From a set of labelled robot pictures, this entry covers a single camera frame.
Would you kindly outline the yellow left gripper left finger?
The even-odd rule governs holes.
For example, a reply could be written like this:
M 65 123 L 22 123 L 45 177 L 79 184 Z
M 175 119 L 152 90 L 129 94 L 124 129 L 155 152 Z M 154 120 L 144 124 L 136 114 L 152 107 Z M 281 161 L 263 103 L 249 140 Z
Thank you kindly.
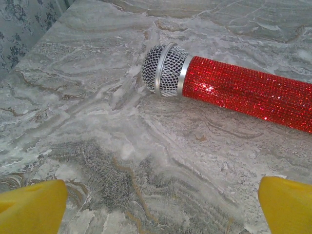
M 63 180 L 49 180 L 0 194 L 2 234 L 56 234 L 66 210 Z

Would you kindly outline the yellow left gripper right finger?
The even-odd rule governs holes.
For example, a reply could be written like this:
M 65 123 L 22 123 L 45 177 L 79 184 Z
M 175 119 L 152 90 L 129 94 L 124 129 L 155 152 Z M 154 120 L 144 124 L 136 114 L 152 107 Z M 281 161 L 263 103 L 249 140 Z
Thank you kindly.
M 272 234 L 312 232 L 312 186 L 275 176 L 261 179 L 258 199 Z

